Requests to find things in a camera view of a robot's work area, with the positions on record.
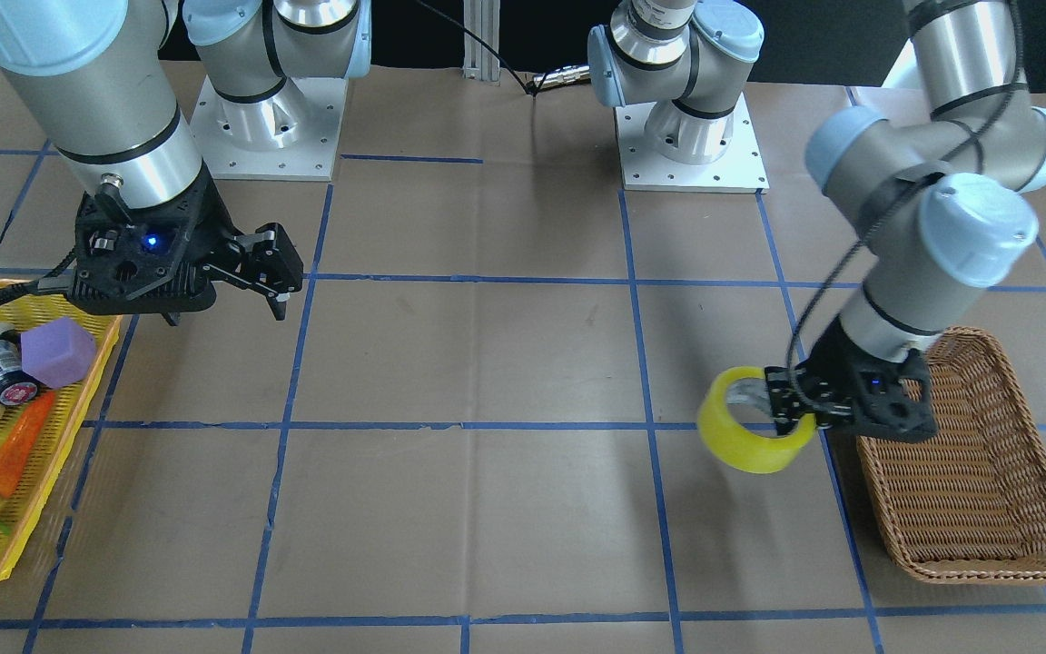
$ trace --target bolt hole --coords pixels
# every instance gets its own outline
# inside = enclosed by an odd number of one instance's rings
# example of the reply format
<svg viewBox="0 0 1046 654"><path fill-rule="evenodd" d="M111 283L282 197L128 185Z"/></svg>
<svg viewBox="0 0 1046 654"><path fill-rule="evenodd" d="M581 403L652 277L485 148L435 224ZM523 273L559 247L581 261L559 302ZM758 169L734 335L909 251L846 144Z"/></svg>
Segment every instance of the bolt hole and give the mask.
<svg viewBox="0 0 1046 654"><path fill-rule="evenodd" d="M140 269L136 268L136 265L132 264L132 262L121 262L120 265L115 267L115 280L128 281L129 278L136 276L138 272L140 272Z"/></svg>

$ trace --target black band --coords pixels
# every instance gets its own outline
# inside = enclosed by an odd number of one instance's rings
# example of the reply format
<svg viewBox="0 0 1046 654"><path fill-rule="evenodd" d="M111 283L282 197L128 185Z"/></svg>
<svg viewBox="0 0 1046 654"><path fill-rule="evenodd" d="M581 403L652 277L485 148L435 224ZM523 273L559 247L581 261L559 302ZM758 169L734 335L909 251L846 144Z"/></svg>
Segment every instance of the black band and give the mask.
<svg viewBox="0 0 1046 654"><path fill-rule="evenodd" d="M647 62L639 61L639 59L632 58L631 54L619 48L619 44L616 43L616 38L614 37L613 33L611 33L611 29L607 29L605 31L608 32L608 43L611 45L611 50L615 54L618 54L619 59L622 59L623 63L627 63L628 66L634 67L634 69L640 69L646 71L664 70L668 69L668 67L673 67L674 64L677 63L676 61L673 61L668 62L667 64L651 64Z"/></svg>
<svg viewBox="0 0 1046 654"><path fill-rule="evenodd" d="M681 98L688 98L693 88L697 88L697 77L701 74L701 38L698 37L697 30L689 32L688 41L692 54L688 61L688 84L685 84L685 91L680 94Z"/></svg>
<svg viewBox="0 0 1046 654"><path fill-rule="evenodd" d="M959 128L962 128L963 132L967 132L967 141L971 141L972 144L975 145L975 173L983 175L983 141L980 141L979 138L975 138L975 130L971 129L971 126L962 122L962 120L943 120L943 122L958 125Z"/></svg>
<svg viewBox="0 0 1046 654"><path fill-rule="evenodd" d="M260 28L265 33L265 55L269 58L269 66L273 69L273 74L277 77L285 77L286 70L281 69L281 59L277 58L277 40L273 38L273 14L277 13L273 8L273 0L265 0L260 12Z"/></svg>
<svg viewBox="0 0 1046 654"><path fill-rule="evenodd" d="M180 113L180 107L176 107L176 115L172 116L172 120L168 121L167 127L164 128L157 136L151 138L151 141L142 145L136 145L133 149L124 150L121 153L115 153L113 155L79 155L76 153L67 152L62 148L58 148L59 152L64 156L69 158L69 160L74 162L82 162L82 164L88 165L113 165L117 162L130 162L134 158L140 158L147 153L153 152L153 150L159 148L163 143L166 143L168 138L176 133L176 129L180 127L180 120L183 120L183 115Z"/></svg>
<svg viewBox="0 0 1046 654"><path fill-rule="evenodd" d="M361 7L361 3L354 3L354 8L349 9L349 13L345 14L345 17L342 18L340 21L337 21L336 24L327 24L322 26L309 26L306 24L295 24L295 22L290 22L287 20L286 17L281 17L281 22L282 24L286 24L287 28L290 28L293 31L299 31L301 33L333 33L341 28L344 28L344 26L348 26L349 24L351 24L351 22L354 22L354 18L358 16L358 7Z"/></svg>
<svg viewBox="0 0 1046 654"><path fill-rule="evenodd" d="M876 314L879 314L879 318L889 322L899 330L916 336L934 336L935 334L938 334L938 332L929 332L926 330L918 330L916 326L910 326L910 324L906 324L904 321L895 318L895 316L889 315L882 307L878 306L874 298L870 296L870 290L867 289L866 285L863 285L863 297L866 298L866 303L870 306L870 309L874 310Z"/></svg>
<svg viewBox="0 0 1046 654"><path fill-rule="evenodd" d="M918 30L925 28L935 18L942 18L969 4L985 3L985 1L987 0L926 0L926 3L917 5L906 14L906 28L910 30L910 37L914 38Z"/></svg>
<svg viewBox="0 0 1046 654"><path fill-rule="evenodd" d="M1026 82L1013 82L1011 84L1003 84L1003 86L991 86L983 88L982 91L976 91L974 93L968 93L963 95L962 98L951 99L950 103L942 105L931 112L931 120L938 119L938 117L947 112L951 112L956 108L963 107L968 103L974 103L976 99L991 98L992 95L999 95L1000 93L1014 93L1016 91L1028 91L1028 83Z"/></svg>
<svg viewBox="0 0 1046 654"><path fill-rule="evenodd" d="M628 5L628 20L636 26L636 30L643 33L644 37L655 38L656 41L668 41L672 38L676 38L680 32L685 31L685 26L680 25L678 28L663 29L659 28L651 22L643 20L643 17L639 13L636 13L636 5Z"/></svg>
<svg viewBox="0 0 1046 654"><path fill-rule="evenodd" d="M215 88L212 88L212 91L217 91L217 95L220 95L221 98L227 99L229 103L236 103L237 105L252 105L260 103L262 99L270 99L272 98L273 95L277 95L279 92L281 92L281 88L286 88L288 80L290 78L282 77L281 80L279 80L277 85L274 86L273 88L270 88L269 91L257 93L256 95L229 95L228 93L221 93Z"/></svg>
<svg viewBox="0 0 1046 654"><path fill-rule="evenodd" d="M733 113L734 108L737 108L737 105L733 105L733 107L729 107L728 109L726 109L726 111L723 112L702 112L701 109L693 109L692 107L688 107L688 105L681 103L680 99L674 99L672 104L677 109L680 109L680 111L685 112L685 114L688 114L692 117L699 117L699 119L701 120L717 120L719 117L726 117L727 115Z"/></svg>

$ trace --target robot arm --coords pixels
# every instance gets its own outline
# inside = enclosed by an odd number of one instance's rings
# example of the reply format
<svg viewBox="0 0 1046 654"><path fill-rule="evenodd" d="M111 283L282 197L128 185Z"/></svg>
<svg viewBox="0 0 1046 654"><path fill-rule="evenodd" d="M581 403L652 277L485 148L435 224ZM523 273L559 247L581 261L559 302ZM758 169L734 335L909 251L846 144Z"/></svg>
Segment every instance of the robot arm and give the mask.
<svg viewBox="0 0 1046 654"><path fill-rule="evenodd" d="M264 40L242 45L267 52L257 65L244 58L241 67L232 46L266 21L260 1L251 4L192 0L186 16L209 40L201 50L233 107L229 128L236 125L246 140L267 130L275 136L272 145L281 146L298 119L283 116L282 125L274 99L282 88L295 90L287 74L368 69L368 26L358 28L368 21L368 0L270 4L267 16L282 25L278 38L267 42L271 46ZM286 316L290 293L302 287L301 257L281 224L248 235L233 226L159 66L156 51L176 5L0 0L3 74L86 189L66 261L49 276L1 289L0 303L58 293L88 313L160 313L175 323L180 312L211 307L212 283L221 280L265 295L275 318ZM272 65L278 58L286 69ZM317 64L292 63L299 58ZM257 88L262 84L267 88ZM246 103L246 93L258 96ZM296 112L295 103L286 107ZM61 276L72 261L72 274Z"/></svg>
<svg viewBox="0 0 1046 654"><path fill-rule="evenodd" d="M795 374L767 369L780 433L814 413L847 433L934 435L922 353L1037 236L1017 190L1046 185L1046 111L1029 106L1014 7L906 8L932 122L893 128L855 107L809 142L810 174L879 262Z"/></svg>

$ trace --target silver cylinder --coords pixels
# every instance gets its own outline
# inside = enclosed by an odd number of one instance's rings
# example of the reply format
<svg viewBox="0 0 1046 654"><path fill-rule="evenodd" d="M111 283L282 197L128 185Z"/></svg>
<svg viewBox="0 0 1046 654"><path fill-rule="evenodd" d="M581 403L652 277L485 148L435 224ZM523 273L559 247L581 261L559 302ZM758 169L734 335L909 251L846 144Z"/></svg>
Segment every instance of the silver cylinder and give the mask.
<svg viewBox="0 0 1046 654"><path fill-rule="evenodd" d="M682 164L710 164L726 150L733 134L729 116L701 119L680 111L672 99L661 99L643 123L643 137L664 157Z"/></svg>
<svg viewBox="0 0 1046 654"><path fill-rule="evenodd" d="M309 123L309 99L291 80L256 103L221 98L217 112L224 132L245 150L278 150L299 140Z"/></svg>
<svg viewBox="0 0 1046 654"><path fill-rule="evenodd" d="M91 63L49 77L3 74L59 148L121 153L153 140L176 116L176 93L156 58L164 24L160 3L133 1L120 32Z"/></svg>
<svg viewBox="0 0 1046 654"><path fill-rule="evenodd" d="M337 24L357 7L358 0L275 0L278 16L301 26L328 26Z"/></svg>
<svg viewBox="0 0 1046 654"><path fill-rule="evenodd" d="M611 37L622 53L649 66L670 66L673 62L681 59L688 46L688 26L676 37L665 40L647 37L629 17L628 3L619 4L611 14L608 28L611 29Z"/></svg>
<svg viewBox="0 0 1046 654"><path fill-rule="evenodd" d="M120 195L132 208L153 207L179 196L195 181L203 164L183 118L161 145L127 161L96 162L64 155L72 175L88 191L99 187L105 175L119 177Z"/></svg>
<svg viewBox="0 0 1046 654"><path fill-rule="evenodd" d="M931 108L1004 86L1016 64L1011 12L1001 1L969 4L923 26L914 55Z"/></svg>

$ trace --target black cable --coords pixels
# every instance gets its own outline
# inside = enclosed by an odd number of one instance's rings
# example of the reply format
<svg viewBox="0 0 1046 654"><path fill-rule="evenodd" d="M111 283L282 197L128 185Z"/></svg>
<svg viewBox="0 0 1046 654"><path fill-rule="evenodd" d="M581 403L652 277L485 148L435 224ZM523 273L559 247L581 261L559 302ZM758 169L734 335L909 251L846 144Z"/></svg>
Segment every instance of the black cable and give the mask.
<svg viewBox="0 0 1046 654"><path fill-rule="evenodd" d="M1006 4L1008 5L1008 12L1011 13L1011 26L1016 41L1016 54L1015 63L1013 65L1011 78L1005 80L1004 84L1011 84L1020 78L1022 68L1024 67L1024 58L1022 57L1024 37L1022 36L1020 5L1018 5L1018 0L1007 0ZM975 130L974 133L971 133L971 135L968 136L962 143L955 145L950 153L943 155L941 157L942 161L950 162L952 158L963 152L964 149L974 144L979 146L976 153L978 160L977 166L982 168L983 146L980 139L984 135L987 135L988 130L991 130L996 122L999 122L1001 117L1003 117L1006 113L1009 105L1011 105L1014 94L1015 93L1004 93L1003 99L1000 100L1000 105L992 113L992 116L988 117L987 122L984 122L979 129ZM790 335L789 347L786 347L786 377L788 378L789 385L792 386L794 392L797 394L797 399L800 399L801 404L804 404L815 412L831 413L835 407L814 401L813 398L805 394L804 390L801 389L801 385L797 384L797 369L794 364L794 359L797 354L798 340L801 338L801 331L805 328L805 322L809 321L809 316L814 313L818 302L822 300L822 296L825 295L826 291L829 290L829 288L838 279L839 274L842 274L842 271L846 269L846 265L850 264L850 261L854 260L855 255L857 255L858 250L863 249L863 245L869 244L870 240L878 234L879 229L883 228L885 221L889 220L890 217L895 215L899 210L902 210L902 207L905 207L906 203L909 203L919 190L926 189L926 187L930 186L931 183L933 183L933 181L930 181L929 178L925 178L918 179L918 181L914 182L912 186L906 187L906 189L902 191L895 200L893 200L893 203L890 203L890 206L883 212L883 216L874 221L874 224L870 225L869 229L867 229L863 236L855 242L848 250L846 250L845 255L838 261L838 265L835 265L834 270L832 270L825 280L818 286L817 293L814 293L814 297L810 298L810 302L806 303L805 310L801 311L801 318L797 320L797 324L795 324L793 333Z"/></svg>
<svg viewBox="0 0 1046 654"><path fill-rule="evenodd" d="M432 5L430 5L430 4L425 3L424 0L414 0L414 1L415 1L415 3L422 4L424 6L424 8L427 8L431 13L435 14L435 16L442 18L445 21L449 22L449 24L453 24L454 26L457 26L457 28L459 28L462 31L464 31L465 35L468 35L468 37L473 38L473 40L478 41L478 45L482 45L483 48L485 48L491 54L494 54L495 59L498 59L499 63L506 69L507 72L509 72L511 74L511 77L515 77L515 82L518 82L520 84L520 88L523 88L523 92L524 93L526 93L527 95L531 95L532 98L533 98L533 96L536 95L536 93L539 92L539 90L536 90L535 92L532 92L530 90L530 88L527 88L526 83L523 82L523 78L520 78L520 75L518 74L518 72L516 72L515 69L513 69L510 67L510 64L506 63L506 59L503 59L503 55L499 54L498 50L495 50L490 45L487 45L485 41L481 40L481 38L478 38L477 33L474 33L470 29L465 28L464 24L460 24L460 22L454 20L454 18L448 17L447 14L442 13L441 10L439 10L439 9L437 9L435 7L432 7Z"/></svg>

